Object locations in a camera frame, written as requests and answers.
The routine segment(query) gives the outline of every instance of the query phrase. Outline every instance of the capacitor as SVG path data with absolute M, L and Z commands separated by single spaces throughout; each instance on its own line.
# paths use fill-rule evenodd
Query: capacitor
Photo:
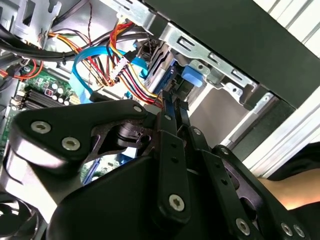
M 55 101 L 57 101 L 58 98 L 60 98 L 60 96 L 61 96 L 61 94 L 55 93 L 55 94 L 52 96 L 52 99 L 55 100 Z
M 70 105 L 70 97 L 68 97 L 66 100 L 64 100 L 63 104 L 66 106 L 69 106 Z
M 64 94 L 64 89 L 62 87 L 59 87 L 57 89 L 58 94 Z
M 53 90 L 57 90 L 57 89 L 58 89 L 58 84 L 52 83 L 51 88 L 52 88 Z
M 60 97 L 58 98 L 58 102 L 61 103 L 61 104 L 63 104 L 64 101 L 66 100 L 66 98 L 67 98 L 66 96 L 62 95 L 62 96 L 60 96 Z

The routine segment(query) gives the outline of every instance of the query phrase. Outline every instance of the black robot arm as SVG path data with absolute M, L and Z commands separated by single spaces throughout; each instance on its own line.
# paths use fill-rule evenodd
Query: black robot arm
M 12 123 L 0 183 L 48 222 L 48 240 L 310 239 L 226 147 L 211 149 L 188 104 L 133 100 L 26 111 Z M 82 186 L 84 163 L 137 157 Z

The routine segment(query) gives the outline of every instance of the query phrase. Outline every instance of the screw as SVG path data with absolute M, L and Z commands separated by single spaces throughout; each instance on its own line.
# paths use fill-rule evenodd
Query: screw
M 270 96 L 265 96 L 263 99 L 265 102 L 270 100 Z
M 38 134 L 47 134 L 51 131 L 51 126 L 45 121 L 34 121 L 31 123 L 31 129 Z
M 250 228 L 248 226 L 248 224 L 245 222 L 245 220 L 241 219 L 241 218 L 237 218 L 235 220 L 235 224 L 238 227 L 238 229 L 246 236 L 250 235 Z
M 185 209 L 185 202 L 179 195 L 176 194 L 170 195 L 169 204 L 174 210 L 178 212 L 182 212 Z
M 31 71 L 31 68 L 29 66 L 24 66 L 23 70 L 29 73 Z
M 68 151 L 77 151 L 80 148 L 80 142 L 74 137 L 66 137 L 62 140 L 62 147 Z
M 229 155 L 229 152 L 226 148 L 222 147 L 221 151 L 225 154 L 225 155 Z
M 168 119 L 168 120 L 171 120 L 172 118 L 169 116 L 169 115 L 164 115 L 164 117 L 166 118 L 166 119 Z
M 197 135 L 201 135 L 201 131 L 197 128 L 194 128 L 193 131 L 197 134 Z
M 288 236 L 290 236 L 290 237 L 293 236 L 293 233 L 292 233 L 290 227 L 289 227 L 287 224 L 281 223 L 281 227 L 282 227 L 282 230 L 283 230 Z
M 133 108 L 134 108 L 134 110 L 136 110 L 139 113 L 142 112 L 142 109 L 140 107 L 138 107 L 138 106 L 134 106 Z
M 297 234 L 299 234 L 300 237 L 304 238 L 306 236 L 304 231 L 302 231 L 298 225 L 293 225 L 293 228 L 297 232 Z

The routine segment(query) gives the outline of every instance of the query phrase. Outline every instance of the black cable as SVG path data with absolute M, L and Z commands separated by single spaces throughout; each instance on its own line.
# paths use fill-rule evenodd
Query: black cable
M 15 35 L 13 35 L 11 32 L 9 32 L 4 26 L 0 24 L 0 39 L 7 44 L 12 45 L 13 47 L 16 48 L 21 48 L 21 49 L 29 49 L 32 50 L 33 47 L 23 43 L 20 41 L 19 38 L 17 38 Z
M 73 5 L 68 11 L 66 11 L 61 16 L 58 16 L 52 23 L 52 27 L 55 27 L 59 23 L 63 22 L 67 18 L 69 18 L 71 15 L 73 15 L 75 12 L 77 12 L 80 8 L 82 8 L 86 3 L 88 3 L 88 0 L 80 0 L 75 5 Z
M 104 34 L 104 36 L 107 36 L 107 39 L 110 37 L 111 32 L 107 32 Z M 130 35 L 120 35 L 118 36 L 117 42 L 124 42 L 124 41 L 129 41 L 129 40 L 134 40 L 134 39 L 146 39 L 148 37 L 147 33 L 134 33 Z M 96 40 L 92 41 L 93 46 L 94 45 L 100 45 L 100 42 L 97 42 Z M 87 44 L 83 49 L 89 48 L 90 45 Z M 17 54 L 22 57 L 30 58 L 30 59 L 35 59 L 39 61 L 46 61 L 46 62 L 66 62 L 66 61 L 73 61 L 75 59 L 75 54 L 74 52 L 70 51 L 67 53 L 63 52 L 55 52 L 55 51 L 46 51 L 42 49 L 20 49 L 11 45 L 8 45 L 7 43 L 3 42 L 0 39 L 0 49 L 3 49 L 5 51 L 12 52 L 14 54 Z

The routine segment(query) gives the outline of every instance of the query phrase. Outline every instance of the green circuit board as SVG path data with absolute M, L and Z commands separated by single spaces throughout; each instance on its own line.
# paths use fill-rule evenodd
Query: green circuit board
M 74 94 L 74 91 L 70 87 L 70 85 L 60 79 L 57 79 L 50 75 L 49 73 L 42 71 L 40 74 L 34 78 L 25 80 L 23 82 L 19 82 L 17 86 L 18 91 L 24 91 L 27 87 L 32 87 L 41 93 L 45 94 L 46 90 L 52 87 L 52 84 L 57 84 L 58 88 L 63 89 L 63 94 L 66 97 L 72 96 L 73 102 L 70 101 L 72 104 L 77 104 L 77 97 Z M 10 129 L 11 129 L 11 123 L 13 118 L 19 113 L 19 110 L 9 110 L 8 115 L 5 118 L 5 126 L 3 128 L 2 135 L 0 136 L 0 150 L 3 150 L 6 146 Z
M 18 89 L 23 90 L 26 86 L 30 86 L 44 93 L 46 89 L 52 86 L 52 84 L 57 84 L 58 88 L 62 88 L 63 94 L 66 97 L 70 97 L 74 94 L 74 91 L 67 82 L 60 79 L 56 79 L 55 77 L 53 77 L 49 73 L 46 73 L 45 71 L 40 72 L 40 74 L 34 78 L 21 82 L 19 84 Z
M 0 148 L 4 149 L 6 147 L 7 144 L 7 140 L 9 138 L 9 133 L 10 133 L 10 129 L 11 129 L 11 123 L 14 119 L 14 117 L 19 113 L 19 111 L 14 111 L 12 109 L 10 109 L 8 116 L 6 118 L 6 122 L 5 122 L 5 126 L 4 126 L 4 130 L 3 133 L 1 135 L 1 139 L 0 139 Z

